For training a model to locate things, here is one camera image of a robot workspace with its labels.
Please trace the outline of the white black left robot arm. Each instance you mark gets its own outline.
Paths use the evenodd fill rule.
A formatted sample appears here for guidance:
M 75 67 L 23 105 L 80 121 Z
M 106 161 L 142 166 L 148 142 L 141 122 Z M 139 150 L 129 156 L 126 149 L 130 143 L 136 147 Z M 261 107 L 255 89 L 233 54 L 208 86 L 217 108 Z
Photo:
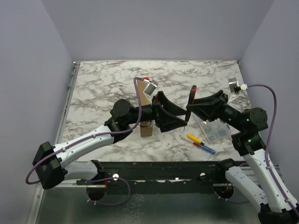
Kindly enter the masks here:
M 153 97 L 150 105 L 135 107 L 129 101 L 120 99 L 115 102 L 110 114 L 111 118 L 104 124 L 79 138 L 55 145 L 45 142 L 39 146 L 32 165 L 43 189 L 51 189 L 70 179 L 100 183 L 103 172 L 98 162 L 76 160 L 96 149 L 124 140 L 132 133 L 132 125 L 154 121 L 163 133 L 187 125 L 181 119 L 186 115 L 186 110 L 172 103 L 162 91 Z

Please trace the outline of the brown cardboard express box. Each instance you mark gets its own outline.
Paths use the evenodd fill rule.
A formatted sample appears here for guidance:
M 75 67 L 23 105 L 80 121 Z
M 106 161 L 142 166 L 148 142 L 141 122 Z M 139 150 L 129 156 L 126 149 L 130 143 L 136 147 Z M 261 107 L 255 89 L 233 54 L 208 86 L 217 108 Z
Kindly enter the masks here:
M 143 91 L 145 90 L 146 83 L 141 80 L 137 81 L 138 93 L 140 95 L 141 105 L 142 105 L 142 118 L 139 123 L 140 127 L 140 136 L 141 137 L 150 137 L 153 134 L 153 120 L 149 120 L 150 112 L 150 102 L 145 97 Z

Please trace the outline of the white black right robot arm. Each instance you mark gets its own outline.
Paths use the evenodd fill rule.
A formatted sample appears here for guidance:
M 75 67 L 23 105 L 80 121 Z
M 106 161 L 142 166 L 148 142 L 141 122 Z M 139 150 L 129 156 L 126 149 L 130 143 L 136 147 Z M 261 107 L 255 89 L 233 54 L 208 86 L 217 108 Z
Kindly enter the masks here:
M 215 179 L 231 182 L 254 206 L 262 224 L 297 224 L 299 203 L 287 190 L 266 152 L 259 132 L 268 128 L 267 113 L 256 107 L 243 112 L 228 104 L 222 91 L 205 98 L 195 98 L 196 86 L 191 88 L 186 106 L 187 114 L 194 113 L 203 121 L 220 119 L 238 130 L 231 136 L 235 150 L 254 172 L 254 183 L 232 159 L 219 162 Z

